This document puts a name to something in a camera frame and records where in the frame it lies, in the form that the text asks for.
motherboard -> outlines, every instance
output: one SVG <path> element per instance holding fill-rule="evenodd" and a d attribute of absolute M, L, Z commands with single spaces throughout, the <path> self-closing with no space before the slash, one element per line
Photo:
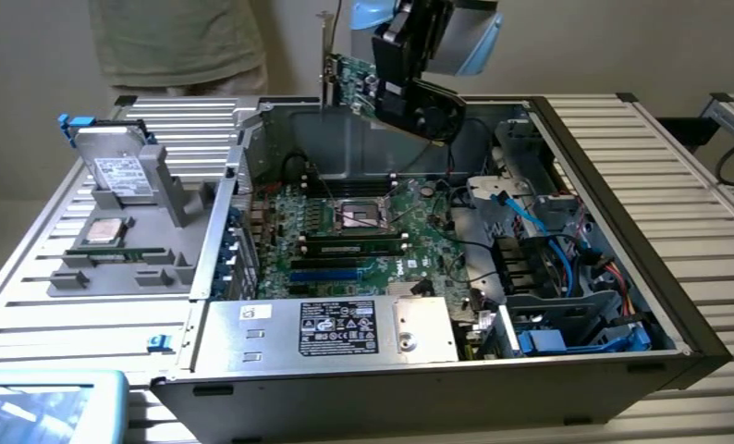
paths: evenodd
<path fill-rule="evenodd" d="M 324 187 L 322 195 L 302 184 L 255 196 L 258 299 L 444 296 L 451 318 L 473 320 L 463 250 L 430 223 L 447 194 L 440 183 Z"/>

white wall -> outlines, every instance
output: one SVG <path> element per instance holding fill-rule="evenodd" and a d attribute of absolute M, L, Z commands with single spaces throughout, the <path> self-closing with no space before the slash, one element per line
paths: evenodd
<path fill-rule="evenodd" d="M 315 14 L 326 8 L 335 10 L 335 0 L 255 2 L 275 93 L 318 93 Z M 658 114 L 694 114 L 709 92 L 734 92 L 734 0 L 503 0 L 501 10 L 486 72 L 435 78 L 463 93 L 630 91 Z M 0 198 L 51 194 L 74 161 L 57 114 L 104 114 L 110 101 L 87 2 L 0 0 Z"/>

circuit board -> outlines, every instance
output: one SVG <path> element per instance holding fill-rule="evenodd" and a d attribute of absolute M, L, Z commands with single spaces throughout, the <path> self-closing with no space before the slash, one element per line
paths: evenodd
<path fill-rule="evenodd" d="M 346 55 L 332 55 L 336 66 L 339 104 L 348 106 L 363 117 L 375 118 L 378 76 L 375 66 Z"/>
<path fill-rule="evenodd" d="M 461 258 L 463 249 L 458 243 L 446 240 L 428 223 L 435 201 L 446 193 L 436 191 L 434 195 L 422 197 L 422 187 L 430 193 L 432 187 L 408 179 L 399 183 L 391 195 L 375 198 L 384 201 L 390 222 L 387 228 L 343 227 L 348 219 L 336 219 L 332 200 L 307 198 L 298 187 L 283 187 L 275 193 L 258 195 L 255 208 L 259 208 L 259 217 L 254 222 L 259 226 L 252 227 L 259 236 L 262 267 L 258 299 L 411 294 L 410 288 L 427 279 L 432 283 L 434 294 L 447 299 L 451 318 L 473 320 L 473 311 L 469 308 L 463 310 L 470 287 L 447 276 L 448 266 Z M 363 205 L 367 199 L 359 198 L 358 201 Z M 351 236 L 352 233 L 363 235 L 370 230 L 375 237 L 380 236 L 379 233 L 399 236 L 407 233 L 406 237 L 400 237 L 407 248 L 396 255 L 351 259 L 358 266 L 340 275 L 347 280 L 335 280 L 339 275 L 331 269 L 316 267 L 311 271 L 299 271 L 298 262 L 307 259 L 299 248 L 300 239 L 314 239 L 315 236 L 331 239 Z M 452 266 L 451 270 L 457 279 L 465 280 L 465 270 L 458 266 Z M 316 273 L 323 273 L 326 280 L 315 280 Z"/>

power supply label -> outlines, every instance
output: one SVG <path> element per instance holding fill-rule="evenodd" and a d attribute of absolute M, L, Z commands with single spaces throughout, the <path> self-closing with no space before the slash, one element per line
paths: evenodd
<path fill-rule="evenodd" d="M 100 157 L 95 164 L 104 175 L 111 191 L 120 197 L 152 196 L 142 163 L 136 157 Z"/>
<path fill-rule="evenodd" d="M 380 352 L 374 301 L 302 303 L 303 356 Z"/>

